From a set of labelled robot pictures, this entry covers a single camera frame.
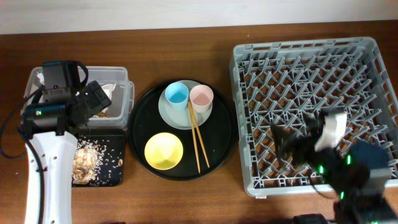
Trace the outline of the white paper napkin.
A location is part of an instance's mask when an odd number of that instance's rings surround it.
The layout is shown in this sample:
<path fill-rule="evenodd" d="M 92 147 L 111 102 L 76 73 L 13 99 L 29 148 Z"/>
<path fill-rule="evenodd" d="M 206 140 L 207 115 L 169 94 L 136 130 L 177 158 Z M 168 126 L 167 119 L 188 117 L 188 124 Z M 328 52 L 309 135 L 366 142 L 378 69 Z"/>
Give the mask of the white paper napkin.
<path fill-rule="evenodd" d="M 109 100 L 112 100 L 113 91 L 116 88 L 116 84 L 115 83 L 114 84 L 109 83 L 109 84 L 105 84 L 105 85 L 103 85 L 101 87 L 102 87 L 103 91 L 106 93 L 106 96 L 109 98 Z M 106 107 L 105 109 L 103 109 L 101 112 L 103 114 L 106 114 L 107 111 L 108 111 L 109 106 Z"/>

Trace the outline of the light blue cup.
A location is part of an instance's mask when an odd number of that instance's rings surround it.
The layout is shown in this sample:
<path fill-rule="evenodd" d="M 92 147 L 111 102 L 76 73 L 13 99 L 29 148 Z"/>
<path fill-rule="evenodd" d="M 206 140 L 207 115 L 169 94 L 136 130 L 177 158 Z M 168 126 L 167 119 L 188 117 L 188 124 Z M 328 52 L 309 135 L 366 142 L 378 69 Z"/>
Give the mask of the light blue cup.
<path fill-rule="evenodd" d="M 165 98 L 176 111 L 184 110 L 188 105 L 189 90 L 181 82 L 171 83 L 165 89 Z"/>

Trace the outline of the wooden chopstick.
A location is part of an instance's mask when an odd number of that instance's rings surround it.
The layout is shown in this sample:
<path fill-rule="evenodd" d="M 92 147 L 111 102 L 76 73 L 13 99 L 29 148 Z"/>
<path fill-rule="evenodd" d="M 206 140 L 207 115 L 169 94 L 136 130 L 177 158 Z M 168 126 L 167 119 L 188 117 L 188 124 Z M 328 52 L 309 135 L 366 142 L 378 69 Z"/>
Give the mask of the wooden chopstick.
<path fill-rule="evenodd" d="M 203 143 L 203 138 L 202 138 L 202 136 L 201 136 L 200 128 L 199 128 L 199 125 L 198 125 L 198 122 L 197 122 L 197 118 L 196 118 L 196 115 L 195 115 L 195 112 L 194 112 L 194 109 L 193 109 L 193 105 L 192 105 L 192 110 L 193 110 L 193 114 L 194 114 L 194 119 L 193 119 L 193 121 L 194 121 L 195 129 L 196 129 L 197 134 L 198 134 L 199 142 L 200 142 L 200 145 L 201 145 L 201 148 L 202 148 L 202 151 L 203 151 L 203 155 L 204 155 L 204 157 L 205 157 L 206 165 L 207 165 L 208 168 L 210 168 L 210 163 L 209 163 L 209 161 L 208 161 L 208 157 L 207 157 L 207 153 L 206 153 L 206 148 L 205 148 L 205 145 L 204 145 L 204 143 Z"/>
<path fill-rule="evenodd" d="M 190 100 L 188 101 L 188 109 L 189 109 L 189 113 L 190 113 L 190 121 L 191 121 L 191 130 L 192 130 L 192 137 L 193 137 L 193 146 L 194 146 L 194 150 L 195 150 L 195 158 L 196 158 L 196 163 L 197 163 L 197 169 L 198 169 L 198 173 L 201 173 L 201 169 L 200 169 L 200 161 L 198 158 L 198 149 L 197 149 L 197 140 L 196 140 L 196 135 L 195 135 L 195 125 L 194 125 L 194 114 L 193 114 L 193 110 L 192 110 L 192 104 L 190 102 Z"/>

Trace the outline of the pink cup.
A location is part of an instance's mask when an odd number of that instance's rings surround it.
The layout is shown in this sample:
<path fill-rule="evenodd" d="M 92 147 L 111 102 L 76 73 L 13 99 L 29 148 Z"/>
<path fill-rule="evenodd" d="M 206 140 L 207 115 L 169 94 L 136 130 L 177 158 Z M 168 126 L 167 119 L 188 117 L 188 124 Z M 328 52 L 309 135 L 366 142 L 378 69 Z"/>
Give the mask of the pink cup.
<path fill-rule="evenodd" d="M 214 98 L 213 90 L 207 85 L 197 85 L 190 91 L 190 101 L 198 113 L 206 112 Z"/>

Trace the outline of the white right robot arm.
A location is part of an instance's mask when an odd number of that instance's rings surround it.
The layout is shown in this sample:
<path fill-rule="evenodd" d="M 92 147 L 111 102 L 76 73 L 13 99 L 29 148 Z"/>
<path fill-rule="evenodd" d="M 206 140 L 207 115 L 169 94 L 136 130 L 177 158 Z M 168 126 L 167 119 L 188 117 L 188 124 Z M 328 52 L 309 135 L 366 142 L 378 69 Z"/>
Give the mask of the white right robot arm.
<path fill-rule="evenodd" d="M 271 125 L 278 160 L 292 156 L 292 165 L 308 164 L 338 195 L 333 205 L 337 223 L 397 223 L 397 214 L 384 197 L 391 176 L 388 154 L 380 146 L 357 141 L 345 156 L 337 146 L 347 117 L 329 115 L 308 122 L 310 134 L 295 137 Z"/>

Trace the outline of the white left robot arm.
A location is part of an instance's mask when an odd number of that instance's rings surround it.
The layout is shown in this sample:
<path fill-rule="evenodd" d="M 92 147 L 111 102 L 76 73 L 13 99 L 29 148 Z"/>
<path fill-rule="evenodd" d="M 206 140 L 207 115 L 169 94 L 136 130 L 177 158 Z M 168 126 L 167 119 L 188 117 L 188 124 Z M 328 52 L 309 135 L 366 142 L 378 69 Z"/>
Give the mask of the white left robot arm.
<path fill-rule="evenodd" d="M 25 223 L 71 223 L 80 128 L 110 104 L 100 84 L 92 81 L 70 96 L 26 106 L 18 128 L 29 160 Z"/>

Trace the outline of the clear plastic waste bin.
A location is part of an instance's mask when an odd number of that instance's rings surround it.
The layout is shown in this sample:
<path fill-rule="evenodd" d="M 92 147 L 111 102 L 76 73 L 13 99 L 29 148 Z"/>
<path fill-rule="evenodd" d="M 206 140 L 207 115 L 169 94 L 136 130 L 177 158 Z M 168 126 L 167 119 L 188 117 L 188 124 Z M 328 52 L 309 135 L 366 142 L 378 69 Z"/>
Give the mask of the clear plastic waste bin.
<path fill-rule="evenodd" d="M 54 131 L 66 129 L 66 110 L 68 105 L 80 94 L 81 90 L 90 82 L 97 81 L 100 86 L 116 84 L 113 91 L 112 104 L 107 114 L 109 118 L 89 119 L 83 128 L 125 128 L 130 105 L 133 102 L 134 85 L 128 79 L 124 67 L 86 67 L 80 62 L 72 61 L 72 72 L 78 72 L 78 84 L 72 91 L 72 98 L 68 102 L 48 103 L 44 101 L 45 88 L 42 66 L 33 69 L 25 89 L 26 103 L 21 110 L 21 121 L 36 131 Z"/>

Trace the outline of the grey dishwasher rack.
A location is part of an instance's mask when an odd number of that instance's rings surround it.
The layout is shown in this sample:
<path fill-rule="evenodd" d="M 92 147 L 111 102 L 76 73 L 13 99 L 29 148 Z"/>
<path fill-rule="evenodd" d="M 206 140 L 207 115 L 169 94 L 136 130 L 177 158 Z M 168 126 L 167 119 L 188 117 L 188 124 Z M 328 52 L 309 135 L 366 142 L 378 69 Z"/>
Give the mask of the grey dishwasher rack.
<path fill-rule="evenodd" d="M 348 115 L 339 153 L 359 140 L 381 146 L 392 172 L 386 186 L 397 186 L 397 92 L 373 38 L 237 45 L 229 72 L 249 196 L 330 190 L 310 166 L 278 160 L 270 129 L 276 124 L 302 137 L 305 120 L 329 108 Z"/>

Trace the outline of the food scraps pile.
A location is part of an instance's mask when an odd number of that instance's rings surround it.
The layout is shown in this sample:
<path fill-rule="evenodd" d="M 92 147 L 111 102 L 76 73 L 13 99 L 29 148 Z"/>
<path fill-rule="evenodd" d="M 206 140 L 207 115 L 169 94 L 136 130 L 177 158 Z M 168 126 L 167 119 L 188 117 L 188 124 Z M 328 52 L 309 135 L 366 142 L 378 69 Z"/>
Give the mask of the food scraps pile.
<path fill-rule="evenodd" d="M 110 187 L 121 183 L 123 152 L 109 148 L 106 142 L 82 140 L 73 160 L 72 185 Z"/>

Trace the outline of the black rectangular food tray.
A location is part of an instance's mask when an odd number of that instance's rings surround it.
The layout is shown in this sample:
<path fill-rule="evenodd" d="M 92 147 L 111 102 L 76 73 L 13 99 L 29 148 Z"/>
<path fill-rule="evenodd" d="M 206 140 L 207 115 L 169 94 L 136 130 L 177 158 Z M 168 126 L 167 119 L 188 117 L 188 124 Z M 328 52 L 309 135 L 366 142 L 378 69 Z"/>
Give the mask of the black rectangular food tray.
<path fill-rule="evenodd" d="M 73 187 L 114 187 L 121 184 L 126 152 L 122 129 L 94 129 L 79 135 L 73 160 Z"/>

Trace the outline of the yellow bowl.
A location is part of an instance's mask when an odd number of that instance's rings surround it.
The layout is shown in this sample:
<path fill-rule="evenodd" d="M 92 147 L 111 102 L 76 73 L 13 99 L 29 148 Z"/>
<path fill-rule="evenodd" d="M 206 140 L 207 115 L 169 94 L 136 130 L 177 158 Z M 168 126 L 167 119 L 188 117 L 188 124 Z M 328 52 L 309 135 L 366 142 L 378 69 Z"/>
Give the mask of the yellow bowl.
<path fill-rule="evenodd" d="M 152 168 L 169 170 L 182 160 L 183 144 L 174 134 L 158 133 L 147 141 L 144 157 Z"/>

